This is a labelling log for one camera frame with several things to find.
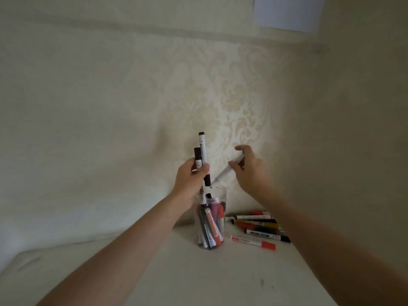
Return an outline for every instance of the clear plastic jar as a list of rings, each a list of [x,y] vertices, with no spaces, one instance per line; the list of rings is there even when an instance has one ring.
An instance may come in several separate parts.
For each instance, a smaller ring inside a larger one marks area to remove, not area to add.
[[[197,243],[208,250],[216,249],[224,242],[224,214],[227,206],[227,190],[223,186],[206,188],[206,204],[203,194],[196,196],[194,204],[194,222],[197,231]]]

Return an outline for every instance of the left hand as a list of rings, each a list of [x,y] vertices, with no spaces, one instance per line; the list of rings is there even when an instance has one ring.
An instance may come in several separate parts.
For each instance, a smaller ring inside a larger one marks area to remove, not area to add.
[[[170,195],[181,200],[185,210],[188,210],[194,202],[194,197],[203,185],[204,177],[210,171],[210,164],[204,164],[201,169],[192,174],[192,170],[196,168],[194,158],[188,159],[182,164],[176,175],[176,182]]]

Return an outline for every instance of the hand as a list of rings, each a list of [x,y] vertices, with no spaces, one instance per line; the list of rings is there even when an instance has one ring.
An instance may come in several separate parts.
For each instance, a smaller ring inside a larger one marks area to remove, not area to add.
[[[255,156],[251,146],[238,145],[235,149],[244,151],[244,167],[234,161],[229,161],[228,164],[235,171],[242,190],[255,198],[261,191],[267,190],[269,187],[269,179],[264,164],[261,159]]]
[[[192,174],[192,170],[195,168],[194,158],[188,159],[182,164],[177,171],[176,182],[170,193],[181,200],[185,210],[188,210],[193,204],[195,195],[203,185],[204,177],[210,171],[210,164],[204,164],[196,174]]]

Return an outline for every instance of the forearm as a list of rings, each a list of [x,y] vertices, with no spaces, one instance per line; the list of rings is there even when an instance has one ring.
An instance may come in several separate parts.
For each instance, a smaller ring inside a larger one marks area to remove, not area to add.
[[[183,210],[168,196],[90,258],[38,304],[121,305]]]
[[[273,214],[339,305],[408,304],[408,283],[381,260],[295,210],[269,189],[254,198]]]

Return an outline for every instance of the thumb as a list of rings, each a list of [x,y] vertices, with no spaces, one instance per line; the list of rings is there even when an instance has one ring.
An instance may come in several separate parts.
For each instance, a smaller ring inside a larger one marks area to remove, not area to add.
[[[242,174],[242,168],[239,166],[237,162],[229,161],[228,164],[235,171],[235,174],[237,175],[237,177]]]
[[[203,180],[204,177],[209,173],[209,171],[210,171],[210,164],[206,163],[201,167],[201,169],[198,171],[198,173],[195,176]]]

